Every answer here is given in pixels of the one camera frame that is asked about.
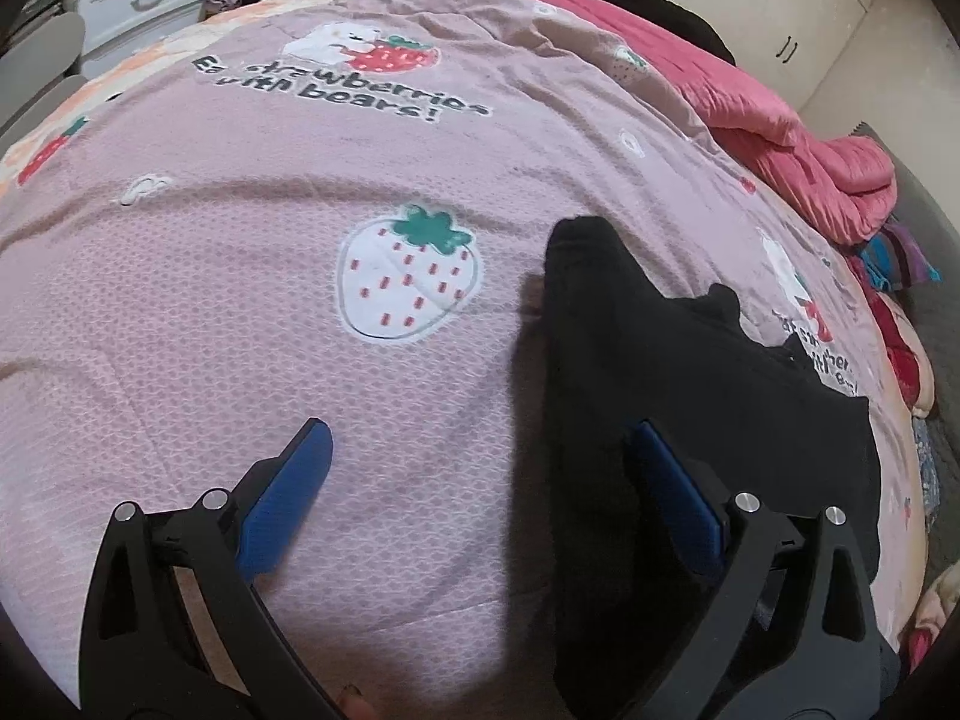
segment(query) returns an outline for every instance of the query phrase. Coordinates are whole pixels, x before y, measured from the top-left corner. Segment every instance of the white bear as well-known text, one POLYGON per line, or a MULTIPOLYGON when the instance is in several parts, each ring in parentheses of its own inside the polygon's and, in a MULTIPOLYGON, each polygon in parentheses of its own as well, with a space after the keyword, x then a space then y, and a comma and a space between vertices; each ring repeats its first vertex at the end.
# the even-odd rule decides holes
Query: white bear
POLYGON ((284 46, 283 53, 320 65, 339 65, 359 53, 371 52, 379 34, 379 29, 361 23, 322 23, 306 37, 284 46))

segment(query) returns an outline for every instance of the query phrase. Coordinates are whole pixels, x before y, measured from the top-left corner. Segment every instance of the blue gripper pad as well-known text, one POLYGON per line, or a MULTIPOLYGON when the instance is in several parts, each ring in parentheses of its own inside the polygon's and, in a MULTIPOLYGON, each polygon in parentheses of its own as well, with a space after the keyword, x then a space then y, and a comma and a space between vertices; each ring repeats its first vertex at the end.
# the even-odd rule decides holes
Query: blue gripper pad
POLYGON ((694 574, 718 579, 724 568, 723 528, 673 451, 652 424, 642 422, 630 437, 628 453, 656 500, 680 562, 694 574))
POLYGON ((304 521, 333 461, 333 435, 317 420, 250 509, 240 531, 237 568, 248 583, 269 574, 304 521))

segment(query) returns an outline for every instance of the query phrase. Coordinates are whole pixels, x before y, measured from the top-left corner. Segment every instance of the strawberry print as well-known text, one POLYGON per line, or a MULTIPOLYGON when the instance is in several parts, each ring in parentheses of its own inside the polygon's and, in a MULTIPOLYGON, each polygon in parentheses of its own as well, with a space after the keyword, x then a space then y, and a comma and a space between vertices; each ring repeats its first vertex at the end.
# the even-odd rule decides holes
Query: strawberry print
POLYGON ((341 248, 337 302, 365 341, 413 341, 456 316, 477 294, 482 264, 474 234, 450 214, 419 206, 364 224, 341 248))
POLYGON ((347 62, 354 70, 368 73, 405 73, 409 70, 430 68, 440 61, 440 52, 430 46, 391 35, 378 41, 367 53, 353 53, 347 62))
POLYGON ((47 143, 40 151, 34 154, 34 157, 27 162, 27 166, 20 171, 20 174, 16 177, 16 183, 18 186, 23 186, 31 178, 31 176, 36 173, 41 167, 43 167, 47 160, 49 160, 54 154, 56 154, 61 148, 66 145, 66 142, 70 140, 73 135, 75 135, 84 124, 89 122, 85 116, 77 119, 73 124, 70 124, 70 127, 67 127, 64 132, 61 132, 56 138, 54 138, 50 143, 47 143))

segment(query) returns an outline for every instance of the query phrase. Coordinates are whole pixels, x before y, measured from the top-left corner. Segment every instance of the gray fabric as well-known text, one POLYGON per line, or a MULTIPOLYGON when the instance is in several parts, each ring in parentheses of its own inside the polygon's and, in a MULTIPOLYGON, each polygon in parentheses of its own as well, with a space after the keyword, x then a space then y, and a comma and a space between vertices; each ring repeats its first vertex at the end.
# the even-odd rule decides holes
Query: gray fabric
POLYGON ((928 420, 940 479, 940 511, 930 530, 928 581, 960 559, 960 234, 913 172, 869 124, 854 135, 873 138, 896 169, 894 213, 913 234, 943 282, 918 284, 898 293, 933 365, 936 408, 928 420))

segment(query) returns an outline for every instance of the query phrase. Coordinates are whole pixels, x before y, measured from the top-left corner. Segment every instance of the pink bed sheet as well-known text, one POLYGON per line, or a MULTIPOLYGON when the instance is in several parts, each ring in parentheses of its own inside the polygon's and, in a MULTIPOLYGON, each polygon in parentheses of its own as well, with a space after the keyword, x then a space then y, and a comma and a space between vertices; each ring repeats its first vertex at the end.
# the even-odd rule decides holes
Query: pink bed sheet
POLYGON ((868 240, 890 215, 894 167, 869 138, 818 141, 760 81, 608 2, 540 1, 622 37, 686 98, 725 151, 834 244, 868 240))

